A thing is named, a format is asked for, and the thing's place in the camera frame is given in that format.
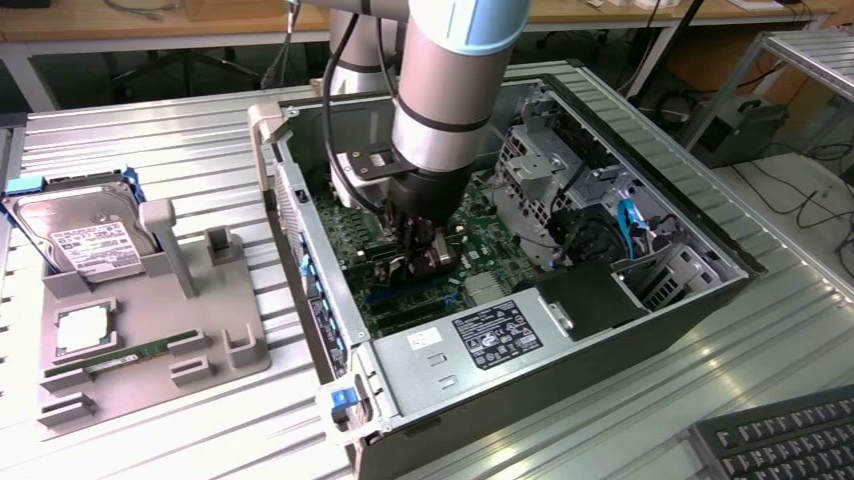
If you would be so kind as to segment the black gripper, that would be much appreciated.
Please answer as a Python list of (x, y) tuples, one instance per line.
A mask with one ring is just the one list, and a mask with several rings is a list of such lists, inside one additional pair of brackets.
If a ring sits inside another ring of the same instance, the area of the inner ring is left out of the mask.
[(444, 228), (458, 210), (470, 181), (468, 167), (452, 172), (412, 170), (390, 180), (387, 218), (402, 235), (410, 221), (428, 231)]

